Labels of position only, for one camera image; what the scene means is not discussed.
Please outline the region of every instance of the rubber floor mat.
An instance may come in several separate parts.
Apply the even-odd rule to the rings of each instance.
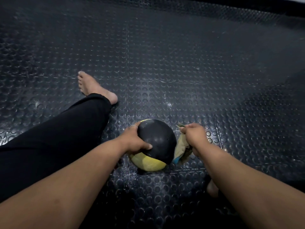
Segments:
[[[81,99],[83,70],[119,97],[103,141],[141,119],[163,120],[177,135],[177,122],[197,122],[245,164],[304,180],[304,19],[189,0],[0,8],[0,144]],[[208,198],[206,174],[194,155],[155,173],[123,157],[81,227],[243,226]]]

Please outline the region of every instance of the bare foot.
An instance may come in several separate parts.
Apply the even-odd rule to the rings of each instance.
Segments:
[[[116,94],[102,88],[92,76],[83,71],[78,72],[78,87],[85,96],[91,93],[97,93],[109,99],[111,104],[115,104],[117,102]]]
[[[207,186],[208,194],[213,198],[218,198],[218,191],[219,191],[218,187],[215,185],[215,183],[211,179],[211,181],[209,182],[209,184]]]

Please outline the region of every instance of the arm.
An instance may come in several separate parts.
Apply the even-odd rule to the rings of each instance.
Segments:
[[[206,140],[198,124],[181,128],[216,186],[251,228],[303,228],[305,194],[259,172]]]
[[[151,145],[137,136],[135,127],[126,129],[1,203],[0,228],[78,228],[119,158],[141,148]]]

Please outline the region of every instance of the black trouser leg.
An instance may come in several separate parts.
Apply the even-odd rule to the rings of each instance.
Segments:
[[[0,146],[0,202],[100,144],[111,103],[90,94],[58,116]]]

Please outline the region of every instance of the medicine ball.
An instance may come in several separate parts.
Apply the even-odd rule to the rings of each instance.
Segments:
[[[152,149],[142,149],[138,154],[131,154],[131,161],[145,171],[163,169],[173,160],[177,140],[173,130],[157,119],[142,120],[138,127],[138,136],[152,145]]]

